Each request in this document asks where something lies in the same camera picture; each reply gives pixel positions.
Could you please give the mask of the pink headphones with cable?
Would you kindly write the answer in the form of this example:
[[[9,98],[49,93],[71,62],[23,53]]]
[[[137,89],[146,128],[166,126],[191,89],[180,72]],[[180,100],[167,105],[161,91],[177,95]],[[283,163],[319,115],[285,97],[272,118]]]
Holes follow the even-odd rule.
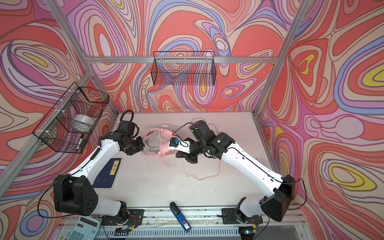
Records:
[[[176,156],[176,151],[168,148],[168,142],[172,137],[171,130],[152,128],[144,132],[141,137],[145,144],[142,153],[149,158],[159,158],[165,167],[169,168],[170,165],[165,158]]]

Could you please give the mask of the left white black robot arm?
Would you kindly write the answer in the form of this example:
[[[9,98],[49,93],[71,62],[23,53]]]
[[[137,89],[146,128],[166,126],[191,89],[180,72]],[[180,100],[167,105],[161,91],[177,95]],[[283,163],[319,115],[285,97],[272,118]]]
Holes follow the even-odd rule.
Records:
[[[117,130],[99,138],[97,148],[67,175],[59,175],[54,182],[54,206],[60,213],[79,216],[111,216],[128,218],[124,201],[99,197],[93,184],[109,160],[118,152],[132,156],[144,149],[139,127],[132,121],[120,121]]]

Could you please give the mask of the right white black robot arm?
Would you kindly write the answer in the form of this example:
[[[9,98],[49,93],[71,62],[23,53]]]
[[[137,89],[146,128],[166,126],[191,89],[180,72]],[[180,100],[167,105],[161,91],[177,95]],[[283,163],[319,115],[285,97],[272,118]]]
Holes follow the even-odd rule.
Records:
[[[243,197],[238,202],[234,208],[235,221],[246,223],[263,212],[270,219],[281,222],[294,199],[295,178],[268,169],[226,133],[215,134],[203,120],[187,125],[194,139],[182,140],[173,133],[169,141],[169,149],[177,151],[177,158],[183,158],[191,164],[198,162],[199,155],[219,159],[236,168],[262,191],[260,197],[249,200]]]

